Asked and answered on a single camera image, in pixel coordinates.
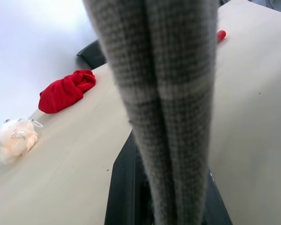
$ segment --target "red cloth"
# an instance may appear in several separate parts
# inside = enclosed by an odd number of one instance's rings
[[[54,81],[40,95],[39,110],[58,113],[83,98],[83,93],[94,87],[96,78],[89,69],[76,70],[61,80]]]

